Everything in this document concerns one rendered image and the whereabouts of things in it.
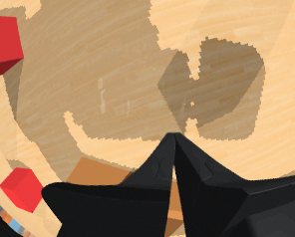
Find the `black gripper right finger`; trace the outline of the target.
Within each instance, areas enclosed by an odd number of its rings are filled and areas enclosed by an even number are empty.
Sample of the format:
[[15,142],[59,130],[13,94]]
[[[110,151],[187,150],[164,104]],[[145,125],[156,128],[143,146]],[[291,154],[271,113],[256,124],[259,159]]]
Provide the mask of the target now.
[[295,200],[295,175],[246,180],[181,132],[174,137],[173,168],[186,237],[228,237],[244,217]]

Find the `red square block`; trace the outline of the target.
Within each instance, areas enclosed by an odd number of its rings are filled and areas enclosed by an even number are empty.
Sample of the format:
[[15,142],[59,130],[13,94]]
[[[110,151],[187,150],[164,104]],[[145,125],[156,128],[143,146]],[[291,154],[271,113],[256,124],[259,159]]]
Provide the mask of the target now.
[[0,186],[16,208],[29,213],[34,213],[37,204],[40,204],[41,190],[44,188],[34,171],[26,168],[12,170]]
[[24,57],[16,17],[0,16],[0,75]]

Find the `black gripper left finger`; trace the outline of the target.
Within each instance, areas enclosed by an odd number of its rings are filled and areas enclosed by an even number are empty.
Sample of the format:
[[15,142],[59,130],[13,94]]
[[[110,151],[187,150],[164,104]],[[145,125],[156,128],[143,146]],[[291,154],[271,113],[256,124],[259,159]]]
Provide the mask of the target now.
[[163,237],[173,176],[176,137],[167,133],[146,162],[121,184],[53,181],[41,195],[61,221],[121,234]]

